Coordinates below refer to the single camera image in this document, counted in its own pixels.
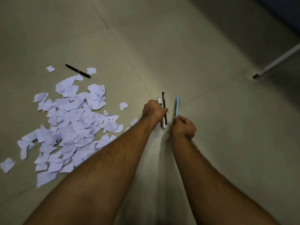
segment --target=white marker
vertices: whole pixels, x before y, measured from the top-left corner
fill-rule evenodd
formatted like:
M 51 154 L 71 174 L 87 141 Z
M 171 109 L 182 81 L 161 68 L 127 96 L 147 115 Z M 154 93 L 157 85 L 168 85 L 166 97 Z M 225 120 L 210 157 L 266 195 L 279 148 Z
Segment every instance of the white marker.
M 163 106 L 163 104 L 161 103 L 161 98 L 160 98 L 160 97 L 157 98 L 157 102 L 158 102 L 161 106 Z M 165 117 L 163 117 L 163 120 L 161 121 L 161 125 L 163 126 L 164 129 L 166 128 Z

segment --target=right hand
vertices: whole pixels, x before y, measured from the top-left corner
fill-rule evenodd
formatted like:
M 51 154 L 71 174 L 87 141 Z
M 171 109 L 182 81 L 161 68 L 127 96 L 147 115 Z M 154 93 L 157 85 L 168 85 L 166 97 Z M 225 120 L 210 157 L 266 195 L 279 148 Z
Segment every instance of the right hand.
M 171 125 L 170 135 L 172 138 L 184 136 L 191 140 L 195 136 L 196 130 L 196 127 L 190 120 L 182 115 L 178 115 L 178 117 L 174 118 Z

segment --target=pile of torn paper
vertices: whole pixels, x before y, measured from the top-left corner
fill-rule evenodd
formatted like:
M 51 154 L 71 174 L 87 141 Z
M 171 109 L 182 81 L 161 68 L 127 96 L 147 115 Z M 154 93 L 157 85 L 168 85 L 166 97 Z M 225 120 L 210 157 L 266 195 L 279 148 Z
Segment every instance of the pile of torn paper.
M 79 87 L 73 85 L 75 80 L 83 80 L 83 77 L 78 74 L 56 85 L 56 91 L 64 97 L 62 99 L 46 101 L 48 93 L 34 96 L 34 102 L 39 102 L 38 110 L 48 112 L 51 127 L 47 129 L 41 125 L 18 141 L 21 159 L 27 158 L 27 151 L 35 145 L 34 140 L 41 143 L 39 156 L 34 163 L 36 171 L 44 172 L 37 175 L 37 187 L 55 179 L 57 173 L 71 172 L 74 167 L 116 139 L 114 135 L 109 137 L 104 134 L 101 140 L 93 141 L 99 130 L 103 129 L 103 133 L 119 133 L 123 130 L 123 125 L 116 122 L 118 115 L 109 115 L 105 110 L 103 115 L 91 111 L 106 105 L 104 85 L 92 84 L 88 86 L 89 93 L 76 94 Z M 57 149 L 55 145 L 59 141 L 58 146 L 62 148 L 51 154 Z

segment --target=black pen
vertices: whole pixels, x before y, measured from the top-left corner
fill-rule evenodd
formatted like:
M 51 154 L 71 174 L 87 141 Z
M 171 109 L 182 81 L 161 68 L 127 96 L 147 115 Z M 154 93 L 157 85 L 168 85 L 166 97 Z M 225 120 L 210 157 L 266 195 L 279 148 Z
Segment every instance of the black pen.
M 66 64 L 66 67 L 68 67 L 68 68 L 74 70 L 75 72 L 77 72 L 77 73 L 79 73 L 79 74 L 81 74 L 81 75 L 83 75 L 83 76 L 85 76 L 85 77 L 87 77 L 87 78 L 91 78 L 91 76 L 88 75 L 87 73 L 82 72 L 82 71 L 80 71 L 80 70 L 78 70 L 78 69 L 75 69 L 74 67 L 72 67 L 72 66 L 70 66 L 70 65 L 67 65 L 67 64 Z
M 165 98 L 165 93 L 163 92 L 162 93 L 162 97 L 163 97 L 163 107 L 165 108 L 166 107 L 166 98 Z M 168 124 L 168 121 L 167 121 L 167 114 L 165 114 L 165 124 L 167 125 Z

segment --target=left hand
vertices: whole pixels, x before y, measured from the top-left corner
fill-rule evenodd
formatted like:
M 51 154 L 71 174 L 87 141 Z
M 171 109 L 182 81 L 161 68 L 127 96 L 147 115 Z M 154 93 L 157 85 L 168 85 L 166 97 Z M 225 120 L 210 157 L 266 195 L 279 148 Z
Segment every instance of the left hand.
M 168 108 L 163 108 L 157 101 L 149 100 L 148 103 L 144 105 L 142 118 L 151 117 L 155 124 L 163 120 L 164 115 L 168 112 Z

